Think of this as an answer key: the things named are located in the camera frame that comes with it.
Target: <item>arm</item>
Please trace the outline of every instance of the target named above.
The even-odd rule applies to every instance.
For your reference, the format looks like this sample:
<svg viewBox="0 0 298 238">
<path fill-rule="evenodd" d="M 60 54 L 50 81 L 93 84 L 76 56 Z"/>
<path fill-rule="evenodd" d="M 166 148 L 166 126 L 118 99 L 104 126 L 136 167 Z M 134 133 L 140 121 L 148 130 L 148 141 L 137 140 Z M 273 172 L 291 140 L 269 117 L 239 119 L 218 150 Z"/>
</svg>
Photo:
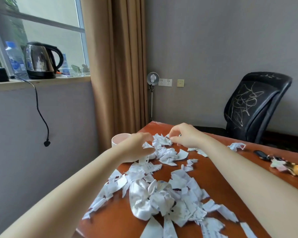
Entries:
<svg viewBox="0 0 298 238">
<path fill-rule="evenodd" d="M 132 134 L 86 165 L 41 199 L 6 229 L 0 238 L 70 238 L 111 173 L 123 162 L 149 155 L 154 148 L 142 148 L 149 133 Z"/>
<path fill-rule="evenodd" d="M 174 126 L 170 139 L 202 149 L 272 237 L 298 237 L 298 189 L 192 125 Z"/>
</svg>

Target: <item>wooden desk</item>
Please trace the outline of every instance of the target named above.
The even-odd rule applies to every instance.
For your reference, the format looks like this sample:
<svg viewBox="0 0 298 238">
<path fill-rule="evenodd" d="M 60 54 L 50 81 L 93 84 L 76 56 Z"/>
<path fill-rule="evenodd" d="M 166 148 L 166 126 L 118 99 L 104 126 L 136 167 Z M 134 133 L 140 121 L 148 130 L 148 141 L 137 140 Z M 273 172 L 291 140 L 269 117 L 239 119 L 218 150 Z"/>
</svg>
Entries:
<svg viewBox="0 0 298 238">
<path fill-rule="evenodd" d="M 172 125 L 162 124 L 158 122 L 151 122 L 145 126 L 140 132 L 149 132 L 152 135 L 156 133 L 167 135 L 172 128 Z M 238 140 L 211 135 L 215 139 L 219 140 L 225 145 L 230 145 L 233 142 L 239 142 Z M 286 182 L 292 184 L 298 188 L 298 177 L 293 177 L 289 174 L 279 173 L 277 170 L 270 168 L 270 164 L 258 158 L 253 154 L 256 149 L 262 150 L 267 154 L 275 154 L 284 157 L 285 159 L 298 164 L 298 153 L 293 153 L 276 148 L 266 147 L 263 145 L 243 142 L 247 145 L 244 151 L 238 151 L 239 154 L 252 162 L 260 165 L 266 170 L 277 175 Z M 184 147 L 173 146 L 176 151 L 180 148 L 187 150 Z M 239 198 L 233 188 L 227 183 L 224 177 L 216 169 L 214 164 L 209 158 L 205 158 L 198 155 L 197 152 L 189 152 L 188 159 L 199 159 L 197 163 L 193 165 L 194 170 L 188 172 L 191 177 L 194 177 L 201 188 L 204 188 L 211 198 L 217 204 L 224 204 L 227 208 L 233 211 L 240 221 L 248 223 L 258 238 L 270 237 L 264 230 L 261 224 L 256 220 L 255 216 L 246 207 L 243 201 Z M 153 164 L 160 164 L 158 160 L 151 160 Z M 156 180 L 169 181 L 171 178 L 171 172 L 176 169 L 180 169 L 181 164 L 186 164 L 186 160 L 176 161 L 178 166 L 162 165 L 161 170 L 154 172 L 153 177 Z M 129 164 L 122 164 L 118 170 L 120 172 L 126 172 L 130 167 Z M 106 238 L 136 238 L 140 237 L 143 229 L 145 228 L 147 221 L 139 220 L 136 218 L 130 209 L 128 192 L 125 198 L 122 197 L 121 190 L 114 193 L 114 197 L 110 199 L 107 204 L 99 209 L 91 218 L 91 220 L 82 220 L 78 226 L 79 230 L 84 234 L 86 238 L 94 237 L 106 237 Z M 227 235 L 229 238 L 243 237 L 246 238 L 242 228 L 239 224 L 235 224 L 231 221 L 225 220 L 218 212 L 212 212 L 208 214 L 210 217 L 215 217 L 225 224 L 225 228 L 222 230 L 222 234 Z M 155 218 L 163 225 L 163 217 L 160 214 Z M 179 238 L 182 237 L 202 237 L 200 226 L 194 222 L 188 222 L 184 227 L 180 228 L 174 225 L 175 230 Z"/>
</svg>

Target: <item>black office chair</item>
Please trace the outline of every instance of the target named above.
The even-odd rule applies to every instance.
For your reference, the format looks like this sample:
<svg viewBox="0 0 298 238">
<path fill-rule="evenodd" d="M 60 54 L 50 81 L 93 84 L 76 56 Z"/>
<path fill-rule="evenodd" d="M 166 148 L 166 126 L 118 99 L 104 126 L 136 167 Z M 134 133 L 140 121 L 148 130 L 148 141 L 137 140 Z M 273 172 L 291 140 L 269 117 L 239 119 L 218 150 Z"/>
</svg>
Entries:
<svg viewBox="0 0 298 238">
<path fill-rule="evenodd" d="M 226 129 L 194 126 L 202 132 L 259 143 L 292 78 L 272 72 L 246 74 L 228 100 Z"/>
</svg>

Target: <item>curtain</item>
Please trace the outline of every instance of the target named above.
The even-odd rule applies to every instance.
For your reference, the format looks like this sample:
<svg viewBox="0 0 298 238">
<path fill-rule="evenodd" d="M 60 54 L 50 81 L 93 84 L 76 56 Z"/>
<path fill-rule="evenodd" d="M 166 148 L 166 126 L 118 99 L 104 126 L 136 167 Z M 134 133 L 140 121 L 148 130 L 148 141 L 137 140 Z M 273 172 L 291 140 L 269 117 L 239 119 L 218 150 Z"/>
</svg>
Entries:
<svg viewBox="0 0 298 238">
<path fill-rule="evenodd" d="M 144 0 L 81 0 L 99 150 L 148 123 Z"/>
</svg>

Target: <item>wall switch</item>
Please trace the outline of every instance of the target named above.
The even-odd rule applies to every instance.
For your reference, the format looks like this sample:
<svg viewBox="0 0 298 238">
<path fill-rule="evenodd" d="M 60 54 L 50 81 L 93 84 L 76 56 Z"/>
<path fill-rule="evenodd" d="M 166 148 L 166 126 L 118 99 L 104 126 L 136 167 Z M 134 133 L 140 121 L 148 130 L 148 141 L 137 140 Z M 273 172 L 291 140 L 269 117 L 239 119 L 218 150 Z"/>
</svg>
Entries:
<svg viewBox="0 0 298 238">
<path fill-rule="evenodd" d="M 172 79 L 159 78 L 159 86 L 172 87 Z"/>
<path fill-rule="evenodd" d="M 184 79 L 178 79 L 177 87 L 184 88 Z"/>
<path fill-rule="evenodd" d="M 166 85 L 167 87 L 172 87 L 172 79 L 166 79 Z"/>
<path fill-rule="evenodd" d="M 159 78 L 158 86 L 164 86 L 164 85 L 165 85 L 165 78 Z"/>
</svg>

